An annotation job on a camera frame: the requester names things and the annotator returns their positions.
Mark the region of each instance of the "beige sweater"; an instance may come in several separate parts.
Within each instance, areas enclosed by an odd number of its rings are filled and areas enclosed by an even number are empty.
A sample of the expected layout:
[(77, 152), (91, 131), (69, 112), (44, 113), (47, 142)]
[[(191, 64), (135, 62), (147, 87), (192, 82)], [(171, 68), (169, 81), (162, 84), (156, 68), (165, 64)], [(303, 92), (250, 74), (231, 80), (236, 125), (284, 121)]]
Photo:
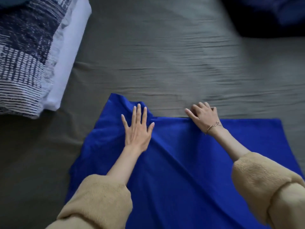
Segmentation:
[[(296, 173), (257, 153), (233, 165), (232, 180), (256, 218), (274, 229), (305, 228), (305, 183)], [(130, 192), (108, 176), (90, 175), (47, 229), (125, 228)]]

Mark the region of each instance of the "gray bedsheet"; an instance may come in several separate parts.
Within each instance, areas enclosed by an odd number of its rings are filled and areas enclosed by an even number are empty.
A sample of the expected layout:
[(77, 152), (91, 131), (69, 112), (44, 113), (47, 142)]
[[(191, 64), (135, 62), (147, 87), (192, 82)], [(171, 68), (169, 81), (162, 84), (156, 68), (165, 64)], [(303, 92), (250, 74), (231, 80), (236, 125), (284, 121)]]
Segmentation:
[(183, 117), (198, 101), (222, 118), (280, 118), (305, 171), (305, 39), (243, 39), (218, 0), (90, 0), (62, 107), (0, 116), (0, 228), (44, 228), (68, 169), (110, 93)]

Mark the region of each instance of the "left hand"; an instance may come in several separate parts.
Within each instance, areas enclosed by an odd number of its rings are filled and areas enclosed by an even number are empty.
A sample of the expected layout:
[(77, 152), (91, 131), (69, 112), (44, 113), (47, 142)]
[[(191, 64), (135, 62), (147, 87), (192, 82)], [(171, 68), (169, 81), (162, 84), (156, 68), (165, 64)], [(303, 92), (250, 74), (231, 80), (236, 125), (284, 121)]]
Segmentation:
[(141, 105), (134, 106), (132, 111), (132, 124), (128, 127), (127, 121), (122, 114), (122, 122), (125, 127), (125, 147), (131, 146), (133, 149), (138, 150), (140, 153), (147, 150), (148, 144), (152, 137), (153, 128), (155, 123), (151, 123), (147, 129), (147, 108), (144, 108), (142, 123), (141, 123)]

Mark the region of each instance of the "hand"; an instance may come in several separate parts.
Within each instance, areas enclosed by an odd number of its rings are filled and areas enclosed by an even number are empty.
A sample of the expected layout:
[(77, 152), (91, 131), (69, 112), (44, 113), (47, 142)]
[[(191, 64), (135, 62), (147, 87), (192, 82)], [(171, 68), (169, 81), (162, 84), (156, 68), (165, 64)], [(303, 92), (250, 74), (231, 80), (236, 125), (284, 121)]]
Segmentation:
[[(216, 124), (216, 122), (219, 122), (219, 125), (221, 126), (218, 114), (217, 114), (217, 108), (211, 108), (207, 102), (204, 104), (199, 102), (197, 105), (193, 105), (191, 107), (191, 110), (185, 109), (185, 113), (193, 120), (193, 122), (203, 131), (204, 133), (207, 132), (208, 128), (211, 125)], [(212, 127), (209, 130), (209, 133), (215, 130), (218, 126)]]
[(127, 121), (122, 115), (122, 122), (125, 127), (125, 147), (131, 146), (138, 150), (140, 154), (147, 150), (148, 144), (152, 137), (155, 123), (151, 123), (147, 129), (147, 108), (144, 108), (142, 123), (141, 123), (141, 104), (138, 104), (138, 109), (134, 106), (132, 111), (132, 124), (128, 127)]

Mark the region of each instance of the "bracelet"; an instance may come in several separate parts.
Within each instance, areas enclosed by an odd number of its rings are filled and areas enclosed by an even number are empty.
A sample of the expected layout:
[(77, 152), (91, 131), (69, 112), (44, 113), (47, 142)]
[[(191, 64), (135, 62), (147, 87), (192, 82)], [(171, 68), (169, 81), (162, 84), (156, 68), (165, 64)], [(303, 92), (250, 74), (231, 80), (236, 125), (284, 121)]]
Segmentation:
[(222, 126), (222, 125), (219, 124), (219, 121), (217, 121), (216, 124), (211, 125), (211, 126), (208, 128), (208, 130), (206, 131), (205, 135), (208, 134), (208, 131), (211, 129), (211, 127), (214, 127), (214, 126), (217, 126), (217, 125)]

